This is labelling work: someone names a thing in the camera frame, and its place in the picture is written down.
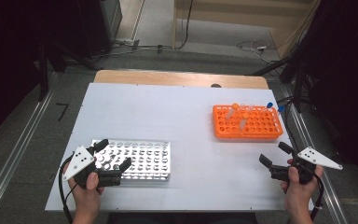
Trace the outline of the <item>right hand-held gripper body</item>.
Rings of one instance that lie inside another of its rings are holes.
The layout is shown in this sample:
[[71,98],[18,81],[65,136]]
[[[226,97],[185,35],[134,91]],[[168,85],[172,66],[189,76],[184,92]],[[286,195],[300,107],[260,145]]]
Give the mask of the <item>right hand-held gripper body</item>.
[[[327,158],[313,147],[306,147],[300,152],[296,152],[293,149],[293,153],[291,155],[293,158],[292,165],[297,168],[299,173],[299,183],[303,185],[308,184],[312,180],[314,177],[314,170],[317,165],[337,170],[343,169],[341,164]],[[278,179],[286,182],[289,181],[289,167],[274,165],[272,163],[272,166],[268,170],[272,179]]]

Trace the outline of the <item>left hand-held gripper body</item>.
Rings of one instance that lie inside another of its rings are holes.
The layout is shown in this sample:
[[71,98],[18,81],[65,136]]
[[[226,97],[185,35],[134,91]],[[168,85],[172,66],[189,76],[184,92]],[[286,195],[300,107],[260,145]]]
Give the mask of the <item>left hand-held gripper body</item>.
[[92,149],[79,146],[69,161],[62,180],[68,181],[73,178],[79,187],[85,189],[91,173],[96,173],[99,178],[98,188],[119,186],[121,183],[122,167],[117,165],[112,170],[98,168]]

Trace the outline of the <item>silver metal tube rack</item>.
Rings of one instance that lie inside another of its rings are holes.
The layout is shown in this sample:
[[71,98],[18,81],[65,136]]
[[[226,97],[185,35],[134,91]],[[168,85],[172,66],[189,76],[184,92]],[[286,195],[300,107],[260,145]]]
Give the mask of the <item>silver metal tube rack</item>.
[[171,143],[154,140],[109,139],[108,145],[94,152],[96,167],[113,170],[127,158],[131,166],[122,179],[168,181],[171,175]]

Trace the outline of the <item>orange plastic tube rack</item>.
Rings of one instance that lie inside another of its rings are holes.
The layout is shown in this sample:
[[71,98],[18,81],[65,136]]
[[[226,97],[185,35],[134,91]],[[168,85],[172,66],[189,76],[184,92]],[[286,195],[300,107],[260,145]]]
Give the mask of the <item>orange plastic tube rack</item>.
[[[215,105],[213,107],[213,129],[216,137],[222,139],[274,140],[282,135],[281,115],[278,114],[278,109],[272,107],[270,111],[265,111],[266,106],[255,105],[255,110],[249,113],[238,108],[230,119],[226,119],[231,106]],[[249,118],[241,131],[242,113],[248,113]]]

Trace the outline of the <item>orange-capped clear tube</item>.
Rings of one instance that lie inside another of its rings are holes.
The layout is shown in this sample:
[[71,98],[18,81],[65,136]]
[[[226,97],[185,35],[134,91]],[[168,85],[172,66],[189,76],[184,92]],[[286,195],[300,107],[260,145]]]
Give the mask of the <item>orange-capped clear tube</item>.
[[235,112],[239,107],[240,105],[237,103],[232,104],[231,108],[227,112],[226,119],[230,119],[235,114]]
[[244,129],[248,118],[249,118],[248,113],[242,113],[242,115],[241,115],[241,123],[240,123],[240,130],[241,131]]

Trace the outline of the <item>person's left hand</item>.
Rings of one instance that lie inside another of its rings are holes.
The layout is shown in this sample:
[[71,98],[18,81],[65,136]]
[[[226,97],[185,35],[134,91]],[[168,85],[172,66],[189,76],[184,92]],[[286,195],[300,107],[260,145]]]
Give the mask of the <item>person's left hand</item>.
[[76,203],[75,214],[83,213],[98,216],[103,193],[103,188],[99,188],[98,184],[99,177],[95,172],[89,174],[85,189],[76,187],[76,182],[73,178],[68,180],[68,185],[73,190]]

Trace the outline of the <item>person's right hand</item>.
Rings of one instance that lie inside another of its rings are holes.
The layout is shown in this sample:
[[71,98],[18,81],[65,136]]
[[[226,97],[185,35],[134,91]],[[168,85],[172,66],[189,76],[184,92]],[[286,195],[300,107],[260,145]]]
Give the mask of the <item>person's right hand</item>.
[[292,165],[293,160],[289,159],[287,163],[289,181],[281,183],[281,189],[285,193],[284,207],[292,220],[296,217],[310,217],[309,202],[318,187],[318,180],[313,177],[308,184],[300,184],[298,170]]

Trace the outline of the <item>white table board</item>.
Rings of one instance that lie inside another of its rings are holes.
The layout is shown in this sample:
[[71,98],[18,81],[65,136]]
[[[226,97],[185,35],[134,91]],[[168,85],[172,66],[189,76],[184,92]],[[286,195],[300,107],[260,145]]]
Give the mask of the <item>white table board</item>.
[[104,211],[282,210],[280,183],[259,161],[266,155],[286,163],[277,142],[219,140],[213,132],[214,105],[266,105],[273,99],[270,90],[91,83],[65,153],[94,139],[171,142],[170,180],[108,188]]

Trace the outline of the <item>black stand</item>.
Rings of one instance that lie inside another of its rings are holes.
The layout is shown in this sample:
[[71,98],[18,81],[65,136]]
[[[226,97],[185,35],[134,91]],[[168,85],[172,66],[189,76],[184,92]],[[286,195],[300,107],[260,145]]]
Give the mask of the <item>black stand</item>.
[[52,68],[55,72],[64,73],[67,67],[67,63],[63,59],[64,55],[69,56],[70,58],[84,65],[90,70],[102,70],[101,67],[90,63],[85,58],[81,57],[79,54],[69,50],[68,48],[57,42],[40,43],[38,45],[38,70],[40,76],[40,94],[38,99],[39,102],[41,102],[47,96],[49,91],[48,63],[52,65]]
[[301,114],[302,111],[300,104],[305,103],[305,100],[302,99],[302,87],[306,76],[306,64],[302,60],[302,56],[299,53],[295,53],[294,55],[287,56],[275,63],[271,63],[265,68],[253,72],[253,76],[261,77],[266,73],[282,66],[285,66],[285,68],[280,74],[279,80],[281,83],[289,83],[292,79],[295,81],[293,98],[290,100],[290,102],[295,106],[296,112]]

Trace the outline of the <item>wooden table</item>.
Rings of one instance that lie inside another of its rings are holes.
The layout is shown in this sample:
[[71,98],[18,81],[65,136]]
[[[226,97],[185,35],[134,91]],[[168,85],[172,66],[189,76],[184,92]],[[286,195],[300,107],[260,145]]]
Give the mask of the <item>wooden table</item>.
[[101,70],[96,73],[94,82],[191,87],[211,87],[217,83],[221,88],[231,89],[269,88],[263,77],[138,70]]

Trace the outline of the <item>black curtain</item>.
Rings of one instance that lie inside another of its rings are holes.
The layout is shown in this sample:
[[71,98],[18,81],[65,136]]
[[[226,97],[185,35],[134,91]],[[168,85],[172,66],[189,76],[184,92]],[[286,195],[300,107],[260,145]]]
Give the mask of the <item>black curtain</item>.
[[304,53],[310,99],[336,150],[358,165],[358,0],[322,0]]
[[58,1],[0,0],[0,126],[39,86],[38,45],[61,44],[53,18]]

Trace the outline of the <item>power strip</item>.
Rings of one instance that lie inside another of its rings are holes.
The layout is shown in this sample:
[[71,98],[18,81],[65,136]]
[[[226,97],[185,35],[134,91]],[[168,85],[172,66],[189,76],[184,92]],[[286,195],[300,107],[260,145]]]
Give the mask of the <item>power strip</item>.
[[129,47],[138,47],[139,46],[139,39],[116,39],[113,41],[114,45],[120,45],[120,46],[129,46]]

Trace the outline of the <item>dark cabinet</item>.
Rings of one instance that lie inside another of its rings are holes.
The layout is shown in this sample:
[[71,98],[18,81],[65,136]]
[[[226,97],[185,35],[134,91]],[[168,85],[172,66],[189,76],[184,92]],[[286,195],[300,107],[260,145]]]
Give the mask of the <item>dark cabinet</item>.
[[119,0],[59,0],[53,10],[58,41],[92,58],[112,49],[122,21]]

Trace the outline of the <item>light wooden furniture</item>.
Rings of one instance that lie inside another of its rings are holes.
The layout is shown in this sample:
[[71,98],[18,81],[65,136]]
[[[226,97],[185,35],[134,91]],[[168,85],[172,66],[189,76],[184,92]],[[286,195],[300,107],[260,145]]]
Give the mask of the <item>light wooden furniture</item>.
[[172,45],[177,20],[187,14],[196,21],[268,27],[281,57],[289,55],[300,34],[312,23],[321,0],[174,0]]

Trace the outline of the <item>metal floor rail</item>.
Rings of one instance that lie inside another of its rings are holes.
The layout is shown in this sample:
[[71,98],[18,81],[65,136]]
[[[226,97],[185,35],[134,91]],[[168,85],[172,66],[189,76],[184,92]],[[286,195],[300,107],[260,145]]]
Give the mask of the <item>metal floor rail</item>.
[[34,135],[34,132],[48,107],[60,78],[61,75],[59,73],[53,73],[48,79],[50,89],[47,91],[46,96],[35,106],[31,117],[28,119],[19,139],[17,140],[15,146],[11,149],[8,158],[0,171],[0,200],[4,195],[10,179],[16,171],[21,158]]
[[[295,149],[300,149],[301,147],[313,147],[314,149],[317,149],[310,136],[310,131],[303,115],[303,112],[297,112],[293,103],[285,109],[283,120],[286,125],[286,130],[289,133],[290,141],[293,143]],[[322,181],[324,183],[324,208],[327,209],[328,214],[332,219],[332,223],[349,224],[327,170],[324,171]]]

